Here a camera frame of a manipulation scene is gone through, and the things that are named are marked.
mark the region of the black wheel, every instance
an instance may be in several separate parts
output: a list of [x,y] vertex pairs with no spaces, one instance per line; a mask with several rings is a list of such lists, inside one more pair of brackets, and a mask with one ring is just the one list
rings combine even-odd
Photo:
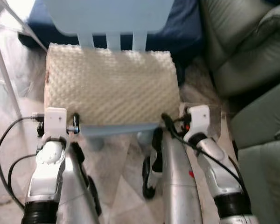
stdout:
[[90,176],[88,176],[88,181],[89,181],[90,192],[92,194],[95,203],[95,211],[97,212],[97,215],[100,216],[102,214],[102,208],[101,208],[101,204],[99,203],[97,188],[94,184],[93,179]]
[[152,199],[155,195],[155,188],[150,187],[147,188],[147,181],[150,171],[150,156],[146,157],[143,161],[142,166],[142,178],[143,178],[143,186],[142,186],[142,194],[146,199]]

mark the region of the white metal frame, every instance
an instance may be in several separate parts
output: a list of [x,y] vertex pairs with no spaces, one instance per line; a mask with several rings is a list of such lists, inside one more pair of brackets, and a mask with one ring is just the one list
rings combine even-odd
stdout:
[[[16,20],[18,23],[20,23],[23,28],[25,29],[25,31],[45,50],[47,51],[46,47],[41,43],[41,41],[37,38],[37,36],[35,35],[35,33],[32,31],[32,29],[25,24],[18,16],[17,14],[9,7],[9,5],[4,1],[4,0],[0,0],[0,13],[2,12],[2,10],[5,9],[7,10]],[[21,117],[21,110],[17,101],[17,96],[14,92],[14,89],[12,87],[12,83],[10,81],[3,57],[2,57],[2,53],[0,50],[0,71],[2,73],[3,79],[4,80],[0,80],[0,84],[6,86],[7,88],[7,92],[11,98],[11,102],[14,106],[15,112],[17,114],[18,117]]]

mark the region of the white table leg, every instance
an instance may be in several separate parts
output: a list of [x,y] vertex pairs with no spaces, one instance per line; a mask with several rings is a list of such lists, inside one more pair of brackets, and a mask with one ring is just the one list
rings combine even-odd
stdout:
[[151,142],[153,140],[153,136],[154,136],[154,130],[138,132],[137,133],[138,144],[141,147],[151,145]]
[[0,51],[0,70],[1,70],[1,73],[3,75],[4,82],[5,82],[8,94],[9,94],[9,96],[11,98],[11,102],[12,102],[12,104],[14,106],[15,112],[16,112],[18,117],[21,117],[22,115],[21,115],[20,107],[18,105],[18,101],[17,101],[17,98],[15,96],[14,89],[13,89],[13,87],[11,85],[11,82],[10,82],[10,79],[9,79],[9,76],[8,76],[8,72],[7,72],[5,63],[3,61],[3,57],[2,57],[1,51]]
[[16,13],[14,13],[9,5],[2,0],[0,0],[0,4],[15,18],[15,20],[17,20],[18,23],[20,23],[24,27],[25,31],[29,33],[29,35],[41,46],[41,48],[47,52],[48,49],[42,44],[42,42],[38,39],[32,29],[27,24],[25,24]]

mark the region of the marble floor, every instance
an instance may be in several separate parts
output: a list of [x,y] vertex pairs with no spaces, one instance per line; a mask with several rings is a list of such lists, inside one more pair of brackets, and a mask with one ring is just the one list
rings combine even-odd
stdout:
[[[43,111],[45,53],[22,46],[15,32],[0,28],[0,47],[7,70],[14,83],[22,114]],[[196,59],[186,70],[186,83],[180,90],[187,104],[209,104],[213,111],[213,135],[228,154],[234,158],[224,107],[211,84],[207,69],[201,59]],[[14,109],[4,87],[0,86],[0,137],[16,119]],[[6,174],[18,157],[35,153],[36,123],[24,121],[8,134],[2,144],[0,158]],[[161,185],[156,196],[146,201],[141,192],[142,162],[145,152],[134,134],[110,136],[101,151],[93,151],[83,136],[78,137],[85,154],[85,168],[94,179],[103,213],[101,224],[162,224],[163,201]],[[213,199],[196,158],[190,148],[187,153],[196,177],[201,200],[203,223],[218,224]],[[34,167],[33,159],[20,162],[14,169],[13,186],[16,195],[24,200],[28,179]],[[22,212],[10,199],[0,181],[0,224],[21,222]]]

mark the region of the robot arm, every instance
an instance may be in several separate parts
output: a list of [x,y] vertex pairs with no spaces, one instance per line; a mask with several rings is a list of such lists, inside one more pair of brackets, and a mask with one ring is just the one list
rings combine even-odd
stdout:
[[56,223],[65,169],[66,110],[47,108],[44,135],[36,156],[36,168],[30,179],[22,224]]
[[[190,129],[183,139],[218,160],[238,177],[237,170],[227,153],[213,139],[207,137],[210,126],[208,106],[191,107],[187,109],[187,113],[191,117]],[[199,152],[196,156],[217,206],[220,224],[258,224],[257,218],[252,215],[250,201],[241,184],[208,156]]]

